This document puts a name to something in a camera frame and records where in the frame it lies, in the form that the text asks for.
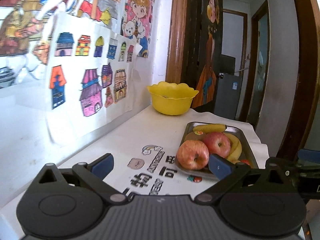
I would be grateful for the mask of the red cherry tomato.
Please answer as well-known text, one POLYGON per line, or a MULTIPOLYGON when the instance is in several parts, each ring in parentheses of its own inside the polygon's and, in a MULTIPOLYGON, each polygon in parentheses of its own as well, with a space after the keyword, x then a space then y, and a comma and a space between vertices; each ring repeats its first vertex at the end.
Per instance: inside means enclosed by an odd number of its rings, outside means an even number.
POLYGON ((247 159, 242 159, 242 160, 240 160, 240 161, 241 161, 242 163, 250 166, 250 163, 249 163, 249 161, 248 161, 247 159))

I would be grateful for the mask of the long yellow banana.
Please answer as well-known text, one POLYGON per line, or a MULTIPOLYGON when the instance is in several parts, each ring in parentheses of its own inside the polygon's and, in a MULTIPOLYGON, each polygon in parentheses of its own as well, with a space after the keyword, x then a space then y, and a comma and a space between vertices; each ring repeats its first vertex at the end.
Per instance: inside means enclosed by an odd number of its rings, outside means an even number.
POLYGON ((231 143, 231 150, 226 159, 231 162, 238 161, 242 153, 242 144, 240 140, 231 133, 225 133, 225 136, 229 139, 231 143))

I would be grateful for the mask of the smooth red apple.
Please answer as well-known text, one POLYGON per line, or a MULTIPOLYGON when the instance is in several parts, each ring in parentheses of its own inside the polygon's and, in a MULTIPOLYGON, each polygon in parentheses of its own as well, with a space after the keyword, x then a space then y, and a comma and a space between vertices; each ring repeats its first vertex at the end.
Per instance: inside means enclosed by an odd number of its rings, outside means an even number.
POLYGON ((210 154, 217 154, 223 158, 226 158, 230 153, 230 140, 222 132, 209 133, 202 141, 207 146, 210 154))

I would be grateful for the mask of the red apple with dimple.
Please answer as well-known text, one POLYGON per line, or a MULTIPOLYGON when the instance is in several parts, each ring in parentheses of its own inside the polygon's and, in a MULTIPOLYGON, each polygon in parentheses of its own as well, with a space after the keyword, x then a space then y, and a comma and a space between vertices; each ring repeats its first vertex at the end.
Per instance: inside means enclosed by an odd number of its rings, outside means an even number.
POLYGON ((209 161, 207 146, 199 140, 186 140, 178 148, 176 159, 187 170, 201 170, 209 161))

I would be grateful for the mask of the short yellow banana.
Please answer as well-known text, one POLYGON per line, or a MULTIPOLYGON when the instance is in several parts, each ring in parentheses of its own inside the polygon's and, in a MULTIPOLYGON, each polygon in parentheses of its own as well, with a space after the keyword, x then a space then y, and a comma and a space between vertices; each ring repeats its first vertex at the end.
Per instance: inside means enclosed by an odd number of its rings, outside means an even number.
POLYGON ((193 132, 212 133, 212 132, 224 132, 227 126, 224 124, 204 124, 197 125, 193 128, 193 132))

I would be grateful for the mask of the metal tray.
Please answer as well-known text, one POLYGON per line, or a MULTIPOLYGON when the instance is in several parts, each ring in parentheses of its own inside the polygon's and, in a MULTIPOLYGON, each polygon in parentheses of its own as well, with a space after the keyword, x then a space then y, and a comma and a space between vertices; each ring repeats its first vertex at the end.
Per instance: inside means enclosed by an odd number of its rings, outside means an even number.
MULTIPOLYGON (((181 144, 183 144, 184 139, 187 136, 187 134, 192 132, 193 128, 196 126, 199 126, 199 125, 210 125, 210 123, 195 122, 195 121, 187 123, 182 140, 181 140, 181 144)), ((251 168, 258 168, 257 161, 254 157, 252 149, 251 149, 249 142, 247 141, 243 131, 239 128, 234 127, 234 126, 227 125, 225 132, 236 136, 240 140, 241 145, 242 145, 242 153, 239 157, 239 160, 246 159, 246 160, 248 160, 251 168)), ((212 172, 210 172, 210 170, 208 169, 208 166, 206 166, 205 168, 203 168, 201 170, 188 170, 188 169, 183 168, 177 159, 175 159, 175 165, 177 166, 178 170, 184 174, 202 177, 203 179, 209 179, 212 181, 219 181, 219 179, 216 177, 216 175, 213 174, 212 172)))

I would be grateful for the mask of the white printed tablecloth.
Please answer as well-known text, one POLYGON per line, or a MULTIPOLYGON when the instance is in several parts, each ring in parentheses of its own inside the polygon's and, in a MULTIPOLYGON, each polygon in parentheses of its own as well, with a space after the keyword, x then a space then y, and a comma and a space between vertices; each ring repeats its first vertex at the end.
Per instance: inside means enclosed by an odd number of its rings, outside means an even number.
POLYGON ((262 144, 253 127, 209 112, 189 110, 178 116, 158 113, 149 106, 136 115, 125 114, 83 137, 67 135, 61 142, 51 139, 43 125, 27 130, 26 124, 3 133, 1 139, 1 239, 20 239, 24 233, 16 218, 16 207, 26 188, 46 163, 69 168, 79 162, 90 163, 105 153, 114 156, 114 169, 106 181, 118 190, 147 194, 149 186, 131 185, 135 174, 144 172, 152 181, 162 181, 161 194, 194 196, 213 184, 210 179, 192 183, 183 173, 167 178, 163 167, 175 168, 169 159, 175 156, 186 125, 190 122, 225 124, 243 131, 260 168, 268 159, 268 148, 262 144), (134 159, 144 160, 140 170, 129 167, 134 159))

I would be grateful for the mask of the grey appliance box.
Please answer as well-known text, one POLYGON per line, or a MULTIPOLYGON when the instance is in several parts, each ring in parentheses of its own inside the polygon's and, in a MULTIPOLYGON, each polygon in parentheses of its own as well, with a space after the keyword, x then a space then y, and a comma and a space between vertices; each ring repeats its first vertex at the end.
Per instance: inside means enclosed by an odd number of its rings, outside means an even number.
POLYGON ((240 99, 242 79, 235 69, 236 58, 221 55, 214 114, 234 120, 240 99))

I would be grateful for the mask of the yellow plastic bowl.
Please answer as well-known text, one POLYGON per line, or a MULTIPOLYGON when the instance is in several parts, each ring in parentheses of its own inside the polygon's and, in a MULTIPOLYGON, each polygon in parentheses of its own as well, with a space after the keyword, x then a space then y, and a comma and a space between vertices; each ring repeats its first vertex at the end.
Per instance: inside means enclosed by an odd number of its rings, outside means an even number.
POLYGON ((161 81, 147 86, 151 95, 151 104, 159 113, 165 115, 182 115, 191 107, 193 98, 198 90, 189 87, 186 83, 168 83, 161 81))

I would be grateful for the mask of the houses drawing paper sheet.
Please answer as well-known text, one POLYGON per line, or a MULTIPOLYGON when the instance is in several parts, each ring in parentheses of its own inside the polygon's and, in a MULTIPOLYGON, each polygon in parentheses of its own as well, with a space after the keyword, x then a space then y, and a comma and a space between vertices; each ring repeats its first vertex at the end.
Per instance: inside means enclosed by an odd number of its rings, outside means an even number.
POLYGON ((46 120, 55 143, 87 135, 133 109, 141 48, 89 18, 58 15, 46 75, 46 120))

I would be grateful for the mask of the dark door with painting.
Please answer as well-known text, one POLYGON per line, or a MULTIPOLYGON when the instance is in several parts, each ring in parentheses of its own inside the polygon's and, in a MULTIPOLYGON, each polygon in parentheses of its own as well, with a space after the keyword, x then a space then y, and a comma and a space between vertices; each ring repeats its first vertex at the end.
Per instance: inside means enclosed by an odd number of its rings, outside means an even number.
POLYGON ((172 0, 165 80, 198 90, 197 112, 214 111, 222 32, 223 0, 172 0))

